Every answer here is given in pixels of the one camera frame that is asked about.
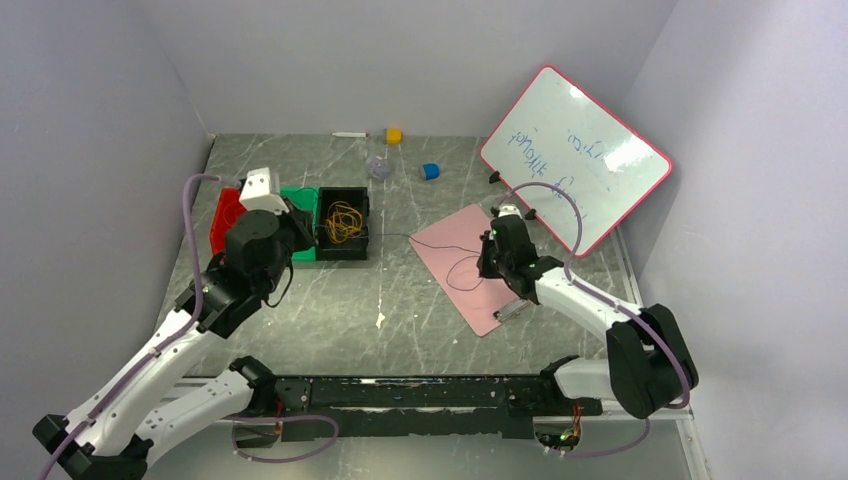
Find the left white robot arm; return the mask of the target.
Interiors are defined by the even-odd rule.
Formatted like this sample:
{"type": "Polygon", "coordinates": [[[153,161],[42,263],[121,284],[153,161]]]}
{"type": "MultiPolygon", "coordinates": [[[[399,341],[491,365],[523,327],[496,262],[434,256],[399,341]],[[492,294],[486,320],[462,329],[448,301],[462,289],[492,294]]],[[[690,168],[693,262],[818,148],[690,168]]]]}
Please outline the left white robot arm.
{"type": "Polygon", "coordinates": [[[281,388],[259,360],[234,360],[206,386],[165,406],[183,375],[267,303],[292,256],[315,244],[313,215],[288,206],[249,210],[225,234],[224,249],[193,281],[147,343],[86,402],[48,414],[33,428],[51,457],[40,476],[60,466],[72,479],[140,479],[165,453],[229,417],[278,412],[281,388]]]}

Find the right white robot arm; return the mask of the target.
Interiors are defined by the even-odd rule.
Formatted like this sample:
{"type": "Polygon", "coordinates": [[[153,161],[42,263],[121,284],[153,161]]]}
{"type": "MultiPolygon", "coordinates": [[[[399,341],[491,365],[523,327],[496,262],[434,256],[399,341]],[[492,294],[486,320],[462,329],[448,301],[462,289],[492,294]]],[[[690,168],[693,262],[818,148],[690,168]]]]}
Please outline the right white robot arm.
{"type": "Polygon", "coordinates": [[[481,278],[502,281],[521,301],[564,314],[605,344],[603,360],[571,356],[544,370],[539,398],[548,412],[565,413],[583,398],[614,400],[638,419],[687,405],[699,377],[669,308],[610,296],[539,255],[520,213],[501,208],[480,239],[481,278]]]}

